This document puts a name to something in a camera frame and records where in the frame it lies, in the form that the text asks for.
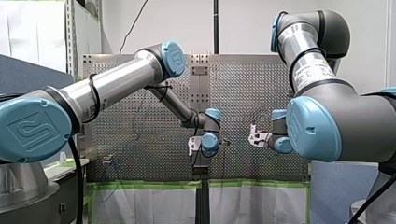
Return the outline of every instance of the black pole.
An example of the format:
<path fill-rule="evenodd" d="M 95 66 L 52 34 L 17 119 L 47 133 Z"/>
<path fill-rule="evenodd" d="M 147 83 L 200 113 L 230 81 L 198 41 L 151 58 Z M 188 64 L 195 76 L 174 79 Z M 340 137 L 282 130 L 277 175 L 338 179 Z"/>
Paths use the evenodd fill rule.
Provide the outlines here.
<path fill-rule="evenodd" d="M 214 19 L 214 43 L 215 43 L 215 54 L 219 54 L 219 0 L 214 0 L 214 11 L 213 11 L 213 19 Z"/>

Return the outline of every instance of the perforated metal panel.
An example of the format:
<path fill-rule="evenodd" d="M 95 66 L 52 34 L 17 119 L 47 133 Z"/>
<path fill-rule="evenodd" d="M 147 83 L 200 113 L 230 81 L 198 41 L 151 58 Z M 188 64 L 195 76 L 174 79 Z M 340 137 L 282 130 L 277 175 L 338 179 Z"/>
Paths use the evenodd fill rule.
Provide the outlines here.
<path fill-rule="evenodd" d="M 87 55 L 85 77 L 132 58 L 133 55 Z M 173 91 L 186 103 L 189 75 L 190 70 L 186 69 L 181 77 L 168 79 Z M 93 142 L 86 142 L 93 144 L 95 150 L 95 160 L 87 173 L 90 181 L 191 178 L 187 146 L 191 130 L 179 127 L 175 116 L 147 90 L 137 91 L 101 112 L 87 134 L 89 130 Z M 108 165 L 103 164 L 102 158 L 108 155 L 114 156 L 116 166 L 106 170 Z"/>
<path fill-rule="evenodd" d="M 286 108 L 287 67 L 277 56 L 211 55 L 210 68 L 211 106 L 221 110 L 221 138 L 231 141 L 213 159 L 211 176 L 304 179 L 307 163 L 297 154 L 280 155 L 248 142 L 253 120 L 270 131 L 272 110 Z"/>
<path fill-rule="evenodd" d="M 104 72 L 132 58 L 87 55 L 84 76 Z M 255 119 L 259 127 L 269 130 L 271 111 L 287 105 L 286 67 L 276 56 L 248 55 L 211 55 L 209 67 L 209 103 L 221 110 L 221 137 L 231 141 L 213 159 L 211 177 L 304 179 L 307 163 L 299 156 L 278 155 L 248 143 L 251 121 Z M 188 66 L 181 77 L 169 80 L 187 104 L 191 100 L 190 72 Z M 180 128 L 174 115 L 149 91 L 138 91 L 103 111 L 86 134 L 87 148 L 93 149 L 95 155 L 87 173 L 89 181 L 191 179 L 187 143 L 192 132 Z M 102 163 L 108 155 L 114 156 L 116 164 L 109 169 Z"/>

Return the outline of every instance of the white wall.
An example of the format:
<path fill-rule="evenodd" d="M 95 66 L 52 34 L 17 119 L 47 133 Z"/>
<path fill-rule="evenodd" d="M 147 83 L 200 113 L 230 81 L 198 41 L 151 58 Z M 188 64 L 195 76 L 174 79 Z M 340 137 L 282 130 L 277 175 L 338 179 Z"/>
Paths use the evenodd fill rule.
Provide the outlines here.
<path fill-rule="evenodd" d="M 396 84 L 396 35 L 388 42 L 389 2 L 393 0 L 220 0 L 219 53 L 268 54 L 273 17 L 281 10 L 331 9 L 349 24 L 351 46 L 338 76 L 359 93 Z M 103 53 L 118 53 L 144 0 L 103 0 Z M 213 0 L 150 0 L 129 36 L 123 53 L 164 40 L 185 52 L 213 51 Z"/>
<path fill-rule="evenodd" d="M 118 53 L 144 0 L 103 0 L 103 51 Z M 318 0 L 220 0 L 219 52 L 270 53 L 273 17 L 281 10 L 318 8 Z M 213 0 L 150 0 L 128 38 L 123 53 L 164 40 L 185 52 L 213 52 Z"/>
<path fill-rule="evenodd" d="M 387 86 L 396 86 L 396 2 L 389 0 Z"/>
<path fill-rule="evenodd" d="M 349 25 L 350 49 L 337 76 L 359 93 L 386 87 L 388 0 L 319 0 L 319 7 L 340 13 Z"/>

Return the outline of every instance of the metal stand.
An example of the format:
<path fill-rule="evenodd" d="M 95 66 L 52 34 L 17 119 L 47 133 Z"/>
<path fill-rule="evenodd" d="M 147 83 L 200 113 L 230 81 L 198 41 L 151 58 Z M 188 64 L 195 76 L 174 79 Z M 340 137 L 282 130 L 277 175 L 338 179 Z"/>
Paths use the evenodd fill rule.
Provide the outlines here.
<path fill-rule="evenodd" d="M 201 188 L 197 189 L 195 195 L 195 224 L 210 223 L 210 201 L 209 201 L 209 169 L 207 166 L 192 168 L 194 180 L 201 180 Z"/>

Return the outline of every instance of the industrial robot arm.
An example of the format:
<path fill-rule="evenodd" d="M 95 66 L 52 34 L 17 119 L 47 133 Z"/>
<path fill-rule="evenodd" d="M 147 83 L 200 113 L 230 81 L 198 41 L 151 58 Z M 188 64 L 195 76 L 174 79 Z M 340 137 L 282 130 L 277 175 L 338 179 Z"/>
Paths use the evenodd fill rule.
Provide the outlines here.
<path fill-rule="evenodd" d="M 347 23 L 335 12 L 275 19 L 272 51 L 288 66 L 295 95 L 282 115 L 273 113 L 272 149 L 318 161 L 396 161 L 396 89 L 360 96 L 337 78 L 348 47 Z"/>
<path fill-rule="evenodd" d="M 46 87 L 0 103 L 0 161 L 42 161 L 61 150 L 83 123 L 139 89 L 148 87 L 172 111 L 182 126 L 192 128 L 195 114 L 161 83 L 179 77 L 184 55 L 174 42 L 139 50 L 134 59 L 102 74 L 91 75 L 63 89 Z M 217 148 L 220 112 L 199 114 L 199 128 L 208 140 L 203 148 Z"/>

